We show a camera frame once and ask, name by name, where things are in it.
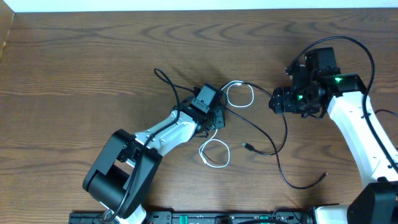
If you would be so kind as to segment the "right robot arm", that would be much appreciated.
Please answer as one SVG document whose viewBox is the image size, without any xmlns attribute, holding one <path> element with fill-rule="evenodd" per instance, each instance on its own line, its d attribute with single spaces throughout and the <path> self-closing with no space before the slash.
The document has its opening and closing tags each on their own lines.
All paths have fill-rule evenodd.
<svg viewBox="0 0 398 224">
<path fill-rule="evenodd" d="M 342 74 L 331 47 L 305 53 L 303 65 L 287 69 L 291 87 L 273 92 L 269 108 L 302 117 L 328 114 L 358 167 L 363 191 L 350 205 L 313 210 L 314 223 L 397 223 L 397 150 L 378 121 L 366 87 L 355 73 Z"/>
</svg>

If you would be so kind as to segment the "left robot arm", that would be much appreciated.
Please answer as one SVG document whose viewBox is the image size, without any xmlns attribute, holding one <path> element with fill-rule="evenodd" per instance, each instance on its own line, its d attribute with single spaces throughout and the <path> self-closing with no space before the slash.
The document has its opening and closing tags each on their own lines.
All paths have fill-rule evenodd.
<svg viewBox="0 0 398 224">
<path fill-rule="evenodd" d="M 134 134 L 115 131 L 83 180 L 82 187 L 106 211 L 102 223 L 142 223 L 145 196 L 162 158 L 197 134 L 224 127 L 223 91 L 209 84 L 178 101 L 169 116 Z"/>
</svg>

